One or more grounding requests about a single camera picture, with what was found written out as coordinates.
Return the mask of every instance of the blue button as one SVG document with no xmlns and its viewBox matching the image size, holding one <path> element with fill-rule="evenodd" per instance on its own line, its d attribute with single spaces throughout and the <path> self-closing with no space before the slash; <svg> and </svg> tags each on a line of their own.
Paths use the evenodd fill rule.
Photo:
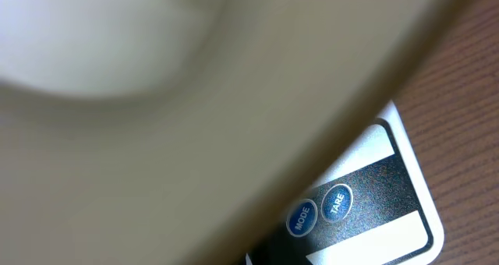
<svg viewBox="0 0 499 265">
<path fill-rule="evenodd" d="M 299 238 L 310 233 L 317 222 L 317 215 L 317 205 L 312 200 L 300 200 L 286 219 L 289 234 Z"/>
<path fill-rule="evenodd" d="M 322 199 L 320 212 L 328 222 L 343 220 L 352 208 L 352 190 L 346 184 L 334 185 Z"/>
</svg>

